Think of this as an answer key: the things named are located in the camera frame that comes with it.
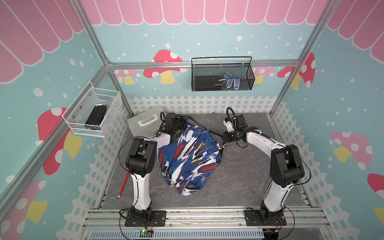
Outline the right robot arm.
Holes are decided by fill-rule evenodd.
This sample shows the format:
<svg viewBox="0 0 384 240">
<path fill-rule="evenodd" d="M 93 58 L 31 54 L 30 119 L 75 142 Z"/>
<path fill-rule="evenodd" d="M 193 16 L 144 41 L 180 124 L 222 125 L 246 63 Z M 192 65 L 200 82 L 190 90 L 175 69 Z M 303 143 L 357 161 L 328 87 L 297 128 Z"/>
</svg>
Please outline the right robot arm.
<svg viewBox="0 0 384 240">
<path fill-rule="evenodd" d="M 284 216 L 284 203 L 292 188 L 305 176 L 300 152 L 295 145 L 280 143 L 259 130 L 245 128 L 238 132 L 224 132 L 224 142 L 245 140 L 270 157 L 271 184 L 267 196 L 258 211 L 262 224 Z"/>
</svg>

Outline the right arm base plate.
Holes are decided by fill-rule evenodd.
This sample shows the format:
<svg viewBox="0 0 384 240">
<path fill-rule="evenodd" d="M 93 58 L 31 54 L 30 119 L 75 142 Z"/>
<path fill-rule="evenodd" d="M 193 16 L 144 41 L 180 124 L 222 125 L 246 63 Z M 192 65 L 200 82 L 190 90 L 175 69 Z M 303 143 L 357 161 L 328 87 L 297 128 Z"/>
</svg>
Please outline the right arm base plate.
<svg viewBox="0 0 384 240">
<path fill-rule="evenodd" d="M 272 226 L 279 228 L 287 225 L 287 221 L 282 210 L 278 212 L 268 212 L 265 209 L 254 210 L 247 208 L 244 210 L 244 215 L 248 227 Z"/>
</svg>

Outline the blue patterned trousers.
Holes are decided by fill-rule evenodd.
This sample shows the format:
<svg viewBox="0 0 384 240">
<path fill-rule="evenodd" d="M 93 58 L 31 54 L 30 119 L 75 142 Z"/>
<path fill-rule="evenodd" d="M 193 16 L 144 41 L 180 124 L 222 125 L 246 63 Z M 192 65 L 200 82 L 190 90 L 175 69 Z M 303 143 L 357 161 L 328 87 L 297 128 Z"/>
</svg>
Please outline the blue patterned trousers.
<svg viewBox="0 0 384 240">
<path fill-rule="evenodd" d="M 187 129 L 158 150 L 158 163 L 166 183 L 182 196 L 201 190 L 217 167 L 218 148 L 207 135 Z"/>
</svg>

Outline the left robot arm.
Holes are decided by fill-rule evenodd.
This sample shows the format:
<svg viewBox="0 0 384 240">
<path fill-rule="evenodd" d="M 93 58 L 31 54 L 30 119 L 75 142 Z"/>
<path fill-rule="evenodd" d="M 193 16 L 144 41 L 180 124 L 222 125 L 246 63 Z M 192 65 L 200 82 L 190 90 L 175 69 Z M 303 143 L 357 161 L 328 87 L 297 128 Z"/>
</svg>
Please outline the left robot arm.
<svg viewBox="0 0 384 240">
<path fill-rule="evenodd" d="M 158 160 L 158 150 L 167 146 L 177 139 L 188 126 L 189 117 L 175 113 L 165 114 L 161 112 L 158 115 L 161 120 L 160 126 L 146 136 L 136 136 L 127 140 L 132 141 L 131 148 L 128 151 L 125 165 L 126 170 L 134 185 L 134 200 L 132 206 L 127 210 L 127 220 L 133 222 L 148 223 L 155 217 L 152 213 L 152 201 L 150 198 L 150 174 Z"/>
</svg>

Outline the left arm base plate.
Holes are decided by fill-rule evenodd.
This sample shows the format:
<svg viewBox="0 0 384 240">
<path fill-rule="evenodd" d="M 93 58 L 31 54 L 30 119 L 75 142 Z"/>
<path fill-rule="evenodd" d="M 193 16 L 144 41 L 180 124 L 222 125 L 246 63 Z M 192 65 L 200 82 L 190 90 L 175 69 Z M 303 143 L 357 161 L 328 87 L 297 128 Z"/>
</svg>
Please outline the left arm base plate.
<svg viewBox="0 0 384 240">
<path fill-rule="evenodd" d="M 130 211 L 125 220 L 125 227 L 164 227 L 166 211 Z"/>
</svg>

